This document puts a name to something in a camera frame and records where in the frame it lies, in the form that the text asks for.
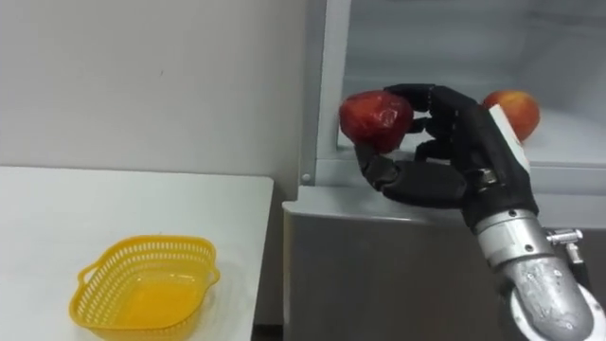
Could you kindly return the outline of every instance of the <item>white table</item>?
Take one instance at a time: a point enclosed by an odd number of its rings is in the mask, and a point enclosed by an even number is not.
[[[0,168],[0,335],[97,340],[67,313],[76,274],[124,238],[202,236],[222,279],[192,340],[248,341],[273,181],[263,177]]]

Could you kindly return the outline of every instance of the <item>yellow basket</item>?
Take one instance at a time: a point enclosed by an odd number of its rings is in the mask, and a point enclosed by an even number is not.
[[[185,340],[198,323],[206,291],[219,280],[215,257],[214,245],[202,238],[119,242],[80,272],[69,314],[105,340]]]

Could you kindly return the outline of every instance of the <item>refrigerator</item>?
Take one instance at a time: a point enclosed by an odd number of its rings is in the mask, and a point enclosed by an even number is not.
[[[300,186],[283,205],[286,340],[507,341],[496,281],[460,212],[384,198],[339,130],[343,99],[396,83],[478,101],[516,89],[540,103],[524,143],[539,220],[583,232],[606,304],[606,2],[310,0],[306,42]],[[428,138],[407,135],[391,156]]]

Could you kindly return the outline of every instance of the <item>white wall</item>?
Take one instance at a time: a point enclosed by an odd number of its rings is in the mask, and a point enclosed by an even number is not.
[[[267,174],[293,197],[304,6],[3,0],[0,163]],[[280,319],[277,213],[264,323]]]

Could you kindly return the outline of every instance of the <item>silver metal joint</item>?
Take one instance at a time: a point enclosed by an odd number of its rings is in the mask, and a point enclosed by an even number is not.
[[[580,242],[583,239],[583,233],[578,229],[565,229],[550,231],[547,235],[547,240],[552,245],[562,245],[573,242]]]
[[[543,227],[527,210],[513,209],[492,215],[480,221],[475,231],[492,268],[522,257],[554,255]]]

